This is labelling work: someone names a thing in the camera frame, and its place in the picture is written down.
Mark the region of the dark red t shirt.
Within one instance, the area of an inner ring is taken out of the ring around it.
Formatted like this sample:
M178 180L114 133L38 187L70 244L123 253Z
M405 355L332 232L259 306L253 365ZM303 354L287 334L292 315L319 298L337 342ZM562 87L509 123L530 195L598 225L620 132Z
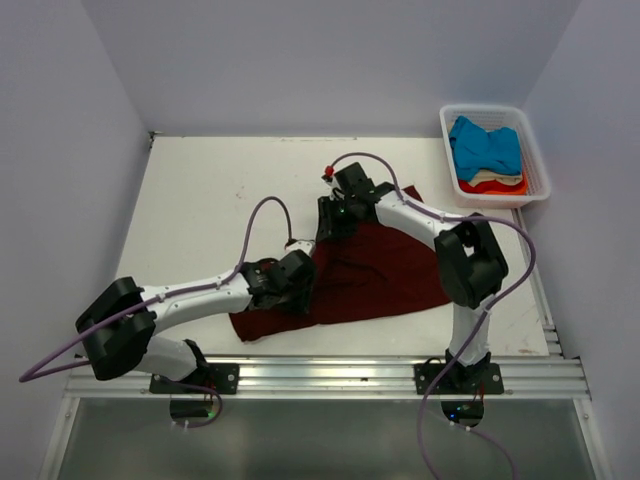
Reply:
M232 314L243 342L316 325L399 316L450 302L441 287L436 254L395 229L363 223L356 233L317 244L317 280L307 314L278 309Z

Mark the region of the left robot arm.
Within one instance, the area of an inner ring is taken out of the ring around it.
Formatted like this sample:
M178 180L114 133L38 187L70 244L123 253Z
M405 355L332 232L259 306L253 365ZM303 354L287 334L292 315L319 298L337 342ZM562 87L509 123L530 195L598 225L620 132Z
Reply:
M294 241L280 259L244 262L206 280L139 286L122 277L83 312L76 329L99 381L131 371L157 375L193 393L214 384L204 354L193 340L169 340L162 332L218 314L310 308L317 268L311 241Z

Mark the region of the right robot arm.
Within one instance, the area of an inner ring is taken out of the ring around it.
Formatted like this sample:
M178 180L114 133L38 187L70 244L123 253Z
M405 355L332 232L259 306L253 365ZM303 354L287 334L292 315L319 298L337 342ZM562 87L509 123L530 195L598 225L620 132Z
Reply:
M395 229L435 253L440 285L453 302L453 333L445 351L450 364L442 370L437 386L470 391L480 383L491 361L488 329L481 326L469 344L464 343L508 274L489 223L455 215L449 226L444 221L446 212L429 212L389 182L374 184L359 163L339 171L328 166L322 179L332 193L318 200L317 242L348 238L360 224L370 221Z

